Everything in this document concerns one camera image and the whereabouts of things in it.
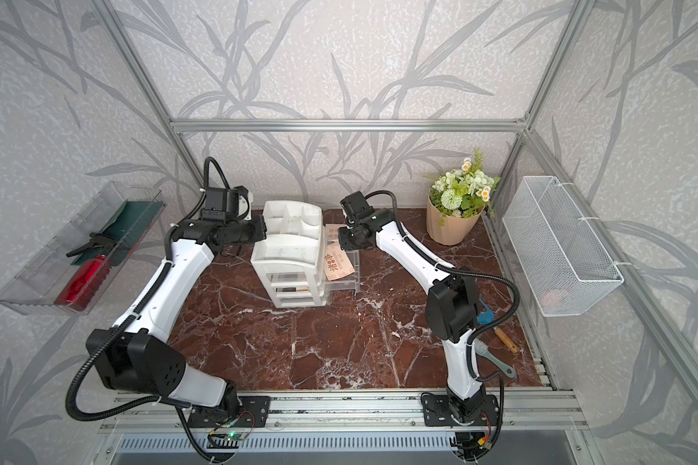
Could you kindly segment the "white plastic drawer organizer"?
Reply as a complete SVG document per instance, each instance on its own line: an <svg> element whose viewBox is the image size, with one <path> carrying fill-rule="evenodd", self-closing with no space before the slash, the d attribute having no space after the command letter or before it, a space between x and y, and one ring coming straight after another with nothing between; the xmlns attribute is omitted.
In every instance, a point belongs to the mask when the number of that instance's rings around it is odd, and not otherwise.
<svg viewBox="0 0 698 465"><path fill-rule="evenodd" d="M267 201L267 238L254 245L251 264L277 308L328 303L323 210L301 201Z"/></svg>

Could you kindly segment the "pink postcard red characters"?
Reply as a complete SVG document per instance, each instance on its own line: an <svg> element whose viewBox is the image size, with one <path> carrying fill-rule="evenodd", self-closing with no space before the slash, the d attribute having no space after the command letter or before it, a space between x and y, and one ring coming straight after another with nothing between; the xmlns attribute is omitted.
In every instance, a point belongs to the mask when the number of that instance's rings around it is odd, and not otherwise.
<svg viewBox="0 0 698 465"><path fill-rule="evenodd" d="M341 224L327 224L325 226L326 240L327 242L337 242L339 240L339 229L342 228Z"/></svg>

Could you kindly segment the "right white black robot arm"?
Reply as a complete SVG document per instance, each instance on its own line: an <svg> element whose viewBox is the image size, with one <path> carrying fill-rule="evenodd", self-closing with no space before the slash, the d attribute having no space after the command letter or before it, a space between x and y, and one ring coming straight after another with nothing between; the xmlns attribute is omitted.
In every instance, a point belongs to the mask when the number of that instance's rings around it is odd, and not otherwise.
<svg viewBox="0 0 698 465"><path fill-rule="evenodd" d="M340 248L381 250L402 265L427 295L425 318L428 328L443 342L448 399L457 409L459 421L465 422L465 416L479 408L486 395L485 381L474 359L474 343L515 315L521 303L519 289L506 278L456 269L434 255L401 223L396 196L388 190L368 195L355 192L340 205L345 217L345 225L339 229ZM504 315L484 325L478 322L480 280L506 286L512 298Z"/></svg>

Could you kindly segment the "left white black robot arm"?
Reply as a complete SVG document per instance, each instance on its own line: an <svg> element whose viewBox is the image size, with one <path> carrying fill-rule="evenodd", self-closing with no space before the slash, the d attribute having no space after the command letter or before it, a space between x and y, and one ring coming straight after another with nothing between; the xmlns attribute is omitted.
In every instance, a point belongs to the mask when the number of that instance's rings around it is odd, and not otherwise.
<svg viewBox="0 0 698 465"><path fill-rule="evenodd" d="M221 420L240 416L234 383L192 367L168 343L186 298L216 255L267 236L264 218L251 215L248 189L231 186L224 177L220 181L219 186L206 183L197 205L168 230L165 256L138 298L109 329L96 329L87 338L88 358L65 397L70 418L96 422L157 402L193 407ZM105 411L81 410L79 391L91 371L107 389L139 393L139 398Z"/></svg>

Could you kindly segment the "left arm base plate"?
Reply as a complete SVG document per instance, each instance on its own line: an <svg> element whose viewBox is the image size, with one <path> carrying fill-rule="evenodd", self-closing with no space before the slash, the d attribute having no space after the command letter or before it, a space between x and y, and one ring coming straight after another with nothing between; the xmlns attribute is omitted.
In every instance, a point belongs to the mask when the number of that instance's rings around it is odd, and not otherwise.
<svg viewBox="0 0 698 465"><path fill-rule="evenodd" d="M264 428L269 416L271 397L267 395L240 396L233 406L195 407L188 418L191 428L223 425L235 428Z"/></svg>

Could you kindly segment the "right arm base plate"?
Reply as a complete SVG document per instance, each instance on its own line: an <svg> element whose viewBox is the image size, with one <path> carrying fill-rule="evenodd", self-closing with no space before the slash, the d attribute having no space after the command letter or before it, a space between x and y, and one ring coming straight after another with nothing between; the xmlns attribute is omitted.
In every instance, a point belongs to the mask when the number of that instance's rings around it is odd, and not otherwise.
<svg viewBox="0 0 698 465"><path fill-rule="evenodd" d="M473 397L461 399L451 391L420 395L425 426L494 426L501 412L495 395L481 389Z"/></svg>

